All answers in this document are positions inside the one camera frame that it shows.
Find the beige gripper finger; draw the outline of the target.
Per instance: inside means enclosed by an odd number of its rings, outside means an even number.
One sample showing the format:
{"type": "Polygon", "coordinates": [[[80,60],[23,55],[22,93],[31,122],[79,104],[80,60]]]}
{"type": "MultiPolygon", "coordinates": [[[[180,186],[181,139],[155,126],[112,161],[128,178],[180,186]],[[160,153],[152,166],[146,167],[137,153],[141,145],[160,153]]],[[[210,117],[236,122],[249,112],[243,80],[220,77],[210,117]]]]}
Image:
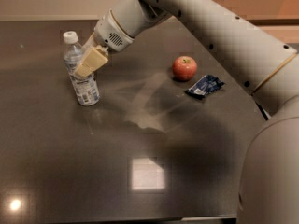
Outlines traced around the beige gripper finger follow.
{"type": "Polygon", "coordinates": [[[73,76],[78,79],[86,78],[107,62],[107,47],[98,45],[93,46],[87,52],[83,50],[83,54],[76,61],[76,68],[73,72],[73,76]]]}
{"type": "Polygon", "coordinates": [[[94,46],[94,34],[91,34],[90,37],[87,39],[85,44],[82,46],[83,50],[87,52],[90,48],[94,46]]]}

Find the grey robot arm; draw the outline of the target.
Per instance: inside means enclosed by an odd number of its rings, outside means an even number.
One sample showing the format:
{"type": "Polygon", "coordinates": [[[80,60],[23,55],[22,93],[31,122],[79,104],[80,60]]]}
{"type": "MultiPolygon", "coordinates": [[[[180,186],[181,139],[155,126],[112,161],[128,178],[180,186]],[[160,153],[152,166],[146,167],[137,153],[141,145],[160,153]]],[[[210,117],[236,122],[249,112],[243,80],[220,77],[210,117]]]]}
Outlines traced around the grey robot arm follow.
{"type": "Polygon", "coordinates": [[[270,116],[249,145],[237,224],[299,224],[299,52],[212,0],[120,0],[96,24],[76,77],[176,17],[270,116]]]}

